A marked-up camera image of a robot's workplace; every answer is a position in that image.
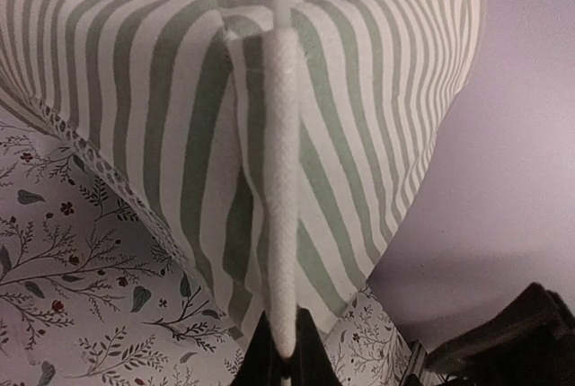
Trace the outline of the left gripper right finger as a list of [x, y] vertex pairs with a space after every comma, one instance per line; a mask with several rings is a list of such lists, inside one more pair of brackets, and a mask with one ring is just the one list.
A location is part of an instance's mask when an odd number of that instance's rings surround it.
[[530, 284], [498, 315], [432, 351], [425, 368], [448, 385], [572, 385], [574, 314]]

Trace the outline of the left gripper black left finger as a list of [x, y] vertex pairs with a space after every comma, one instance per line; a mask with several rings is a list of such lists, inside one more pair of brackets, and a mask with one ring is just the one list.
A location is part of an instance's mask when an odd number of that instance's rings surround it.
[[280, 357], [270, 324], [262, 314], [233, 386], [340, 386], [309, 310], [296, 317], [296, 347], [289, 359]]

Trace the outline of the white tent pole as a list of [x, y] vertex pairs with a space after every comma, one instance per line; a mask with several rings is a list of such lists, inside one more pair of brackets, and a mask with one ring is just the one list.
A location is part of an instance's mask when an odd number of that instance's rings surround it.
[[267, 309], [281, 361], [280, 383], [291, 383], [296, 350], [296, 229], [299, 104], [296, 98], [296, 33], [290, 0], [272, 0], [273, 29], [263, 37], [266, 122], [264, 190], [269, 220]]

